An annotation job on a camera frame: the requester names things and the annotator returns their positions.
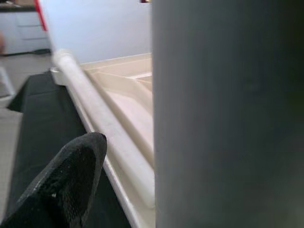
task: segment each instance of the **cream plastic tray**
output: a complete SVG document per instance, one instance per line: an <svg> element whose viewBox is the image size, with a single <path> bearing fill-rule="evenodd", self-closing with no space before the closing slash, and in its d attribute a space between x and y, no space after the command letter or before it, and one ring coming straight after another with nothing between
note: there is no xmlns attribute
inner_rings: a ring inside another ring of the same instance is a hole
<svg viewBox="0 0 304 228"><path fill-rule="evenodd" d="M81 67L153 167L151 55L124 57Z"/></svg>

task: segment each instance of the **white cabinet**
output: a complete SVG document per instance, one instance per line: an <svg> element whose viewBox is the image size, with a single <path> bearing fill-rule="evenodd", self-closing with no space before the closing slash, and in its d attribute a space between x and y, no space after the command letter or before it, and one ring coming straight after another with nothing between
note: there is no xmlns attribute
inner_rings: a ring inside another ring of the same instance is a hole
<svg viewBox="0 0 304 228"><path fill-rule="evenodd" d="M16 25L16 13L0 13L0 31L4 35L5 54L26 52L19 28Z"/></svg>
<svg viewBox="0 0 304 228"><path fill-rule="evenodd" d="M5 54L50 48L36 12L0 13L0 31L4 35Z"/></svg>

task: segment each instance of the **floor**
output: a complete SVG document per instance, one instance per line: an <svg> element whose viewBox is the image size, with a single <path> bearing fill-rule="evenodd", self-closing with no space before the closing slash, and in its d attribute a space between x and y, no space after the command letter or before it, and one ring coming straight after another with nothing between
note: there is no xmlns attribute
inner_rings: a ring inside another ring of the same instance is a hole
<svg viewBox="0 0 304 228"><path fill-rule="evenodd" d="M0 65L5 67L18 91L28 76L47 71L52 63L50 55L21 55L0 57ZM0 107L0 221L5 211L21 117L20 113Z"/></svg>

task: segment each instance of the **red stripe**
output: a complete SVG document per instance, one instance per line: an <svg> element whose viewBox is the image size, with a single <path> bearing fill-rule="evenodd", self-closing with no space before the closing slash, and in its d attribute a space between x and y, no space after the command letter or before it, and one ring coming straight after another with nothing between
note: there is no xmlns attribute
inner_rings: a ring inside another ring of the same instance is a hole
<svg viewBox="0 0 304 228"><path fill-rule="evenodd" d="M42 11L41 11L41 7L40 7L40 4L39 4L39 0L34 0L34 3L35 3L36 11L39 15L40 22L42 24L42 28L43 28L43 30L47 31L47 27L46 27L46 24L45 24L43 16L42 16Z"/></svg>

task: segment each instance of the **gray cylinder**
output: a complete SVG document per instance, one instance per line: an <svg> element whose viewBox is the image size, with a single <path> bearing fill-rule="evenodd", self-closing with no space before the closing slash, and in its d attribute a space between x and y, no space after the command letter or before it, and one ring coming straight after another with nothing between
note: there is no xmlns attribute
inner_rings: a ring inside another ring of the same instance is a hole
<svg viewBox="0 0 304 228"><path fill-rule="evenodd" d="M304 227L300 0L154 0L158 228Z"/></svg>

